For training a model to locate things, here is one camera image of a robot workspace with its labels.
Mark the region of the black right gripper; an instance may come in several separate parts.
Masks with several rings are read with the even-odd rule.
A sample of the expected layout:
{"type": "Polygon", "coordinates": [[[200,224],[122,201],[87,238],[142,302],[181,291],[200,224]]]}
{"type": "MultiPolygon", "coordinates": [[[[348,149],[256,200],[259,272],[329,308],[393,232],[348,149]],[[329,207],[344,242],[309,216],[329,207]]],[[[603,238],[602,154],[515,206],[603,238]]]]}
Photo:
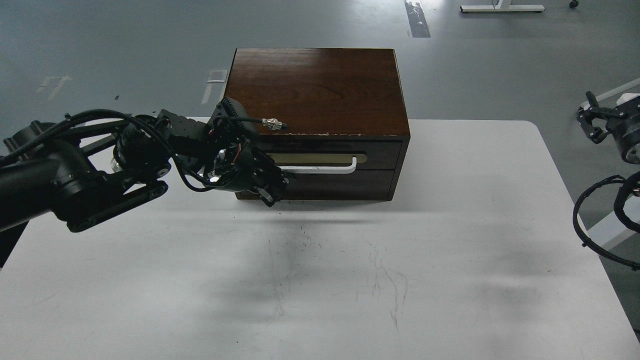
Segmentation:
{"type": "Polygon", "coordinates": [[[592,91],[586,91],[588,106],[580,107],[576,114],[585,136],[594,144],[600,144],[608,134],[614,138],[622,161],[640,164],[640,98],[632,97],[615,108],[600,107],[592,91]],[[607,121],[606,129],[594,126],[594,120],[607,121]]]}

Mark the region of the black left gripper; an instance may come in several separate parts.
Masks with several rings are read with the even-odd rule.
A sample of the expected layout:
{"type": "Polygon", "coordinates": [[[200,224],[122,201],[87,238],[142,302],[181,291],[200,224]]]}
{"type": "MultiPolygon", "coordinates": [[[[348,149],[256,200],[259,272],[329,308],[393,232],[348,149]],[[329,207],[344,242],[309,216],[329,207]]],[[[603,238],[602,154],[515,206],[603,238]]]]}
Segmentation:
{"type": "Polygon", "coordinates": [[[291,174],[249,142],[220,150],[207,165],[207,178],[220,191],[253,192],[269,208],[283,199],[291,184],[291,174]]]}

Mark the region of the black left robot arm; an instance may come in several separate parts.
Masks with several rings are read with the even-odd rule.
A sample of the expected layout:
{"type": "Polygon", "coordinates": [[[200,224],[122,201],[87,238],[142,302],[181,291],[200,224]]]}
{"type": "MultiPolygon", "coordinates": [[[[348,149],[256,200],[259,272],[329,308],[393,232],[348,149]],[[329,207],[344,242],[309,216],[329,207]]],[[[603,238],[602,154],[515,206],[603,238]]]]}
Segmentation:
{"type": "Polygon", "coordinates": [[[256,194],[279,202],[294,175],[259,148],[252,118],[225,99],[209,121],[162,110],[133,116],[109,109],[66,114],[59,123],[33,121],[4,140],[1,158],[1,264],[31,219],[52,212],[78,233],[160,198],[175,168],[194,192],[256,194]]]}

